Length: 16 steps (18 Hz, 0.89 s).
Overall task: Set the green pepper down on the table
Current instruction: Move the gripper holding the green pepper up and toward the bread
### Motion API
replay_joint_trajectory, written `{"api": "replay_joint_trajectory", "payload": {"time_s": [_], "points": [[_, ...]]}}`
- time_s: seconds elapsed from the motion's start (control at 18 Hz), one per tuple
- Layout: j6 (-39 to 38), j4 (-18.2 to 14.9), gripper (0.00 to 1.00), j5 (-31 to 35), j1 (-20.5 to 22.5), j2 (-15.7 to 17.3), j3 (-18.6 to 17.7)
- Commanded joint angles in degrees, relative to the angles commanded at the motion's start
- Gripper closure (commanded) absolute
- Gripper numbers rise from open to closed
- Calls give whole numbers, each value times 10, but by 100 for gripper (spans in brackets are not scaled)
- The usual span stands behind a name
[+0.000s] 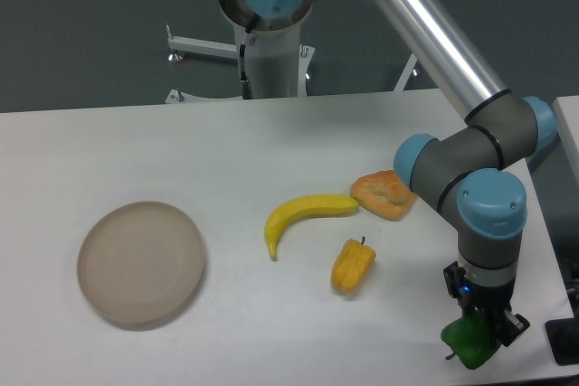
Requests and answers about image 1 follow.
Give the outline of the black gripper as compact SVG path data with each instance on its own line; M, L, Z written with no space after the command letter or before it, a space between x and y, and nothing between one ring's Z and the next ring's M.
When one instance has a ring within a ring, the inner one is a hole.
M525 317L510 311L516 264L501 269L486 269L460 260L443 270L447 291L451 298L457 300L461 317L469 318L476 314L477 309L490 312L492 333L505 347L512 345L530 327Z

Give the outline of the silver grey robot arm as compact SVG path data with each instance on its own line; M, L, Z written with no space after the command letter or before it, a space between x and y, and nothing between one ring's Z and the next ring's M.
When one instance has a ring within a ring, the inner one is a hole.
M249 40L298 24L317 0L220 1L243 30L236 53L242 96L296 96L298 49L283 53L273 43L250 55ZM541 99L514 96L435 0L371 1L465 121L444 140L425 134L405 140L394 170L458 232L458 259L444 271L450 296L464 316L482 316L492 344L510 345L529 323L510 305L527 193L508 167L551 143L555 114Z

